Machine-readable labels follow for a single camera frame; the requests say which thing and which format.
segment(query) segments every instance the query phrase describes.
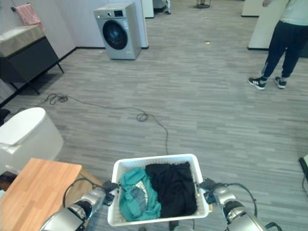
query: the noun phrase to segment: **white toilet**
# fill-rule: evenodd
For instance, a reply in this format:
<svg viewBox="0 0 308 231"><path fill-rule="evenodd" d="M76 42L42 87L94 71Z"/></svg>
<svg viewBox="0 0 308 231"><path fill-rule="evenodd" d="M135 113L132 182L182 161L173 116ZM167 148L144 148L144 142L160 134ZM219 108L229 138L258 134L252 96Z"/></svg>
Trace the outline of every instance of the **white toilet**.
<svg viewBox="0 0 308 231"><path fill-rule="evenodd" d="M63 138L40 107L14 115L0 127L0 174L19 172L32 157L53 160L63 146Z"/></svg>

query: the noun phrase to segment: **washing machine door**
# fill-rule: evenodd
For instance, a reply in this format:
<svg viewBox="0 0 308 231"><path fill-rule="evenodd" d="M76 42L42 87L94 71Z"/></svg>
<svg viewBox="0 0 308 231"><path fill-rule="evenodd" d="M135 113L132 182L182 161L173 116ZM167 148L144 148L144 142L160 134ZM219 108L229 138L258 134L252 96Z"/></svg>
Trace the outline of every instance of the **washing machine door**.
<svg viewBox="0 0 308 231"><path fill-rule="evenodd" d="M128 36L122 25L109 20L103 26L103 36L109 46L116 50L124 49L128 42Z"/></svg>

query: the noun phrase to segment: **white plastic basket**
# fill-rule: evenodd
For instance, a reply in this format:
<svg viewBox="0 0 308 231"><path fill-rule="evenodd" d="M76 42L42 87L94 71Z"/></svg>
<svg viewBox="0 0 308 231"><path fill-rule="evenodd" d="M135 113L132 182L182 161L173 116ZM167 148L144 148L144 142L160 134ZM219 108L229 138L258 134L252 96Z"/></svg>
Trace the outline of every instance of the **white plastic basket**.
<svg viewBox="0 0 308 231"><path fill-rule="evenodd" d="M201 170L199 167L198 159L193 154L180 154L180 155L164 155L164 156L153 156L133 159L122 159L118 160L114 165L112 173L112 182L119 183L121 176L127 171L135 167L145 168L150 164L181 164L189 162L192 172L192 179L196 183L203 182ZM112 205L108 209L108 223L111 226L124 226L124 225L139 225L145 223L172 221L172 220L185 220L185 219L196 219L205 218L209 213L209 207L203 196L205 193L202 189L196 189L196 200L197 200L197 211L190 216L174 217L174 218L159 218L153 220L142 220L142 221L126 221L122 216L119 208L119 200L122 189L119 191L114 190L115 195Z"/></svg>

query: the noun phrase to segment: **washing machine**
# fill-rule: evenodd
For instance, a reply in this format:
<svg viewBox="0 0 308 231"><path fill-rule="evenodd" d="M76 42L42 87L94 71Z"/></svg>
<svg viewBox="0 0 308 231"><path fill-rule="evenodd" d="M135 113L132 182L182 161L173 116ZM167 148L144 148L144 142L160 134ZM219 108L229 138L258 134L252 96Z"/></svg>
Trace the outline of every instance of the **washing machine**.
<svg viewBox="0 0 308 231"><path fill-rule="evenodd" d="M136 59L141 51L135 3L109 3L94 15L111 59Z"/></svg>

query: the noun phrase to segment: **sink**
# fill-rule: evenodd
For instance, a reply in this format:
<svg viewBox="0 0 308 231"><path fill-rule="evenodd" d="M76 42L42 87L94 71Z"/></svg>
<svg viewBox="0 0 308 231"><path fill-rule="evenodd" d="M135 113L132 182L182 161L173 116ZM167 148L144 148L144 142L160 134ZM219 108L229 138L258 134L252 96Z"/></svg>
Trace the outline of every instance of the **sink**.
<svg viewBox="0 0 308 231"><path fill-rule="evenodd" d="M5 32L4 34L0 35L0 41L4 41L6 39L10 39L13 36L18 35L19 33L22 33L23 31L28 30L28 28L15 28L13 30L9 30L7 32Z"/></svg>
<svg viewBox="0 0 308 231"><path fill-rule="evenodd" d="M21 26L9 30L0 35L0 57L10 56L44 36L44 32L38 25Z"/></svg>

